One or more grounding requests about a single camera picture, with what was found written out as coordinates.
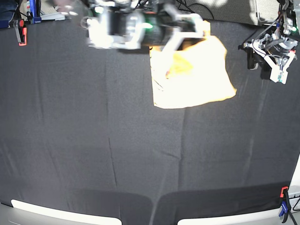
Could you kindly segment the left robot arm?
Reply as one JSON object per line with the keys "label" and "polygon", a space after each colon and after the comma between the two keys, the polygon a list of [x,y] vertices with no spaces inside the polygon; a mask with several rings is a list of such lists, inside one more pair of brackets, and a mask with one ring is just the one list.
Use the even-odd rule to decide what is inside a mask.
{"label": "left robot arm", "polygon": [[285,83],[299,43],[300,2],[280,0],[277,19],[251,41],[243,43],[248,69],[257,69],[262,63],[271,80]]}

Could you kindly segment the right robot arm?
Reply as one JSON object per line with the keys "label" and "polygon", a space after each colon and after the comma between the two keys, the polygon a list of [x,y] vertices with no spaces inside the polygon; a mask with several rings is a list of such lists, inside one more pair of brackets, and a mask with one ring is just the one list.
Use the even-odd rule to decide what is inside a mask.
{"label": "right robot arm", "polygon": [[81,23],[88,30],[90,45],[99,49],[136,50],[161,46],[166,74],[173,54],[185,39],[202,39],[203,19],[199,14],[180,12],[170,0],[92,0],[89,15]]}

